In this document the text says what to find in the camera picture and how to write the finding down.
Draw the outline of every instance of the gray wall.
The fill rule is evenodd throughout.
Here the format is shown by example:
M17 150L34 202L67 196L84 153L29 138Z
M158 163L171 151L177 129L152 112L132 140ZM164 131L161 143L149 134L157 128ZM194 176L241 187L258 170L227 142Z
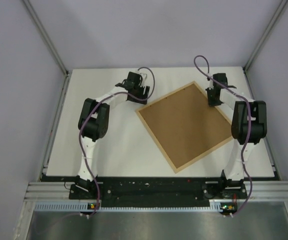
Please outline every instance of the gray wall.
M0 240L37 179L63 75L19 0L0 0Z
M280 0L31 0L68 69L242 66Z
M267 103L268 139L288 179L288 8L249 72L255 96Z

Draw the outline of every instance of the square board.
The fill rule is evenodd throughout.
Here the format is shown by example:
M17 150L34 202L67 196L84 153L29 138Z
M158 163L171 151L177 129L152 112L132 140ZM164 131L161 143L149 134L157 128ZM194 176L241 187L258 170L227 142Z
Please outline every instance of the square board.
M232 139L231 122L191 82L137 110L175 173Z

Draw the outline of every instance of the white tabletop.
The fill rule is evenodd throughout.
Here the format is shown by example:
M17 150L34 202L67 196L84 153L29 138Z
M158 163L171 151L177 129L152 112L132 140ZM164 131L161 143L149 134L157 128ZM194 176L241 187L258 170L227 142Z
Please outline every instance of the white tabletop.
M75 69L69 82L55 136L48 176L76 176L82 152L78 142L78 121L86 98L97 98L121 83L133 68ZM203 89L209 82L194 67L152 68L155 91L149 102L164 96L192 81ZM153 85L146 71L146 84ZM250 92L241 67L212 67L211 74L226 73L228 84L247 97ZM228 142L184 170L174 173L161 151L136 114L142 105L124 102L110 111L107 134L100 139L95 158L98 175L102 177L219 177L226 166L233 141ZM222 104L220 108L232 119L233 110ZM273 177L271 162L264 141L256 145L247 163L252 177Z

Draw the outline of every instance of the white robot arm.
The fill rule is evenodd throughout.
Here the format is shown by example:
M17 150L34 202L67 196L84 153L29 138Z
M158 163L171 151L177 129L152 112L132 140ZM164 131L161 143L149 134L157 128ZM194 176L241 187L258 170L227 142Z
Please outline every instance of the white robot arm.
M244 174L243 164L247 164L249 156L255 145L260 142L267 134L267 119L266 119L266 103L264 101L255 101L238 93L234 86L228 85L228 80L225 73L217 73L213 78L219 83L230 88L231 91L239 96L247 99L251 108L251 132L250 138L243 153L244 163L242 162L241 151L246 141L246 134L248 131L248 114L246 103L241 101L239 97L232 94L229 90L222 88L218 84L210 81L207 91L208 105L210 107L227 104L234 110L233 120L231 125L231 133L234 138L233 149L229 161L224 168L222 175L227 180L239 182L246 177Z
M148 93L150 91L150 87L145 86L146 78L147 75L144 73L129 72L127 79L125 79L122 83L116 84L110 92L96 99L87 98L85 100L78 121L78 129L81 129L86 118L95 108L95 106L102 100L108 98L105 103L102 103L96 109L95 113L91 116L89 121L86 123L84 129L82 130L82 146L86 153L86 160L88 166L90 167L94 177L98 175L97 161L93 159L94 149L96 144L98 144L97 140L103 138L108 130L110 110L114 109L118 104L126 101L146 104L147 100L145 99L148 98ZM135 96L136 98L141 100L130 97L128 94L131 94L132 96ZM85 163L85 157L83 155L81 157L81 165L78 171L78 175L82 180L90 182L93 181L93 177L90 171L88 171Z

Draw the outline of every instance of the purple cable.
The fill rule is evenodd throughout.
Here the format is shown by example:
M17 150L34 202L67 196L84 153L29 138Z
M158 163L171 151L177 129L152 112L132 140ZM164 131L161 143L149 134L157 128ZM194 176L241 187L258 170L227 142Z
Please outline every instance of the purple cable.
M239 209L233 214L234 216L239 213L245 206L246 204L248 203L250 197L251 197L251 194L252 194L252 191L253 191L253 181L252 181L252 178L250 176L250 174L248 173L247 169L246 169L246 166L245 166L245 160L244 160L244 150L250 140L250 135L251 135L251 126L252 126L252 118L251 118L251 106L250 106L250 103L249 101L244 97L244 96L241 96L239 94L236 94L235 92L233 92L230 88L228 88L227 86L221 84L220 82L216 81L213 77L209 76L208 74L206 74L205 72L203 72L199 66L196 64L196 59L197 58L203 58L206 63L207 63L207 69L208 69L208 73L210 72L210 65L209 65L209 61L206 59L206 57L204 57L203 55L197 55L196 57L194 57L194 65L195 67L197 68L197 70L203 74L205 77L207 77L208 79L211 79L214 83L220 85L222 88L228 90L231 94L233 94L234 96L242 99L243 101L246 102L246 107L247 107L247 116L248 116L248 128L247 128L247 135L246 135L246 139L245 139L245 143L242 147L242 150L240 151L240 158L242 160L242 165L243 165L243 170L245 172L245 174L247 175L248 177L248 180L249 180L249 193L245 199L245 201L243 202L243 204L239 207Z
M149 70L150 73L152 74L152 77L153 77L153 88L152 88L152 91L150 92L150 94L149 94L149 96L148 96L147 98L141 99L141 98L138 98L138 97L136 97L136 96L134 96L134 95L132 95L132 94L130 94L130 93L128 93L128 92L123 92L123 91L116 92L116 93L114 93L114 94L112 94L112 95L110 95L110 96L102 99L101 101L99 101L99 103L98 103L98 104L93 108L93 110L89 113L89 115L87 116L86 120L84 121L82 127L80 128L80 131L79 131L79 134L78 134L79 146L80 146L80 148L81 148L81 150L82 150L82 153L83 153L83 156L84 156L84 161L85 161L86 168L87 168L87 170L89 171L89 174L90 174L90 175L92 176L92 178L94 179L94 183L95 183L96 189L97 189L96 208L95 208L94 211L90 214L90 216L94 215L95 212L97 211L97 209L99 208L100 195L101 195L101 193L100 193L100 187L99 187L98 181L96 180L95 176L93 175L93 173L92 173L92 171L91 171L91 168L90 168L90 166L89 166L89 164L88 164L88 161L87 161L86 152L85 152L84 147L83 147L83 144L82 144L82 132L83 132L85 126L86 126L86 123L90 120L90 118L91 118L92 115L95 113L95 111L98 109L98 107L99 107L103 102L105 102L106 100L112 98L113 96L116 96L116 95L118 95L118 94L127 94L127 95L129 95L130 97L132 97L132 98L134 98L134 99L136 99L136 100L138 100L138 101L146 101L146 100L148 100L148 99L152 96L152 94L153 94L153 92L154 92L154 89L155 89L155 76L154 76L154 73L152 72L151 69L149 69L149 68L146 67L146 66L140 67L140 68L138 69L138 71L141 70L141 69L147 69L147 70Z

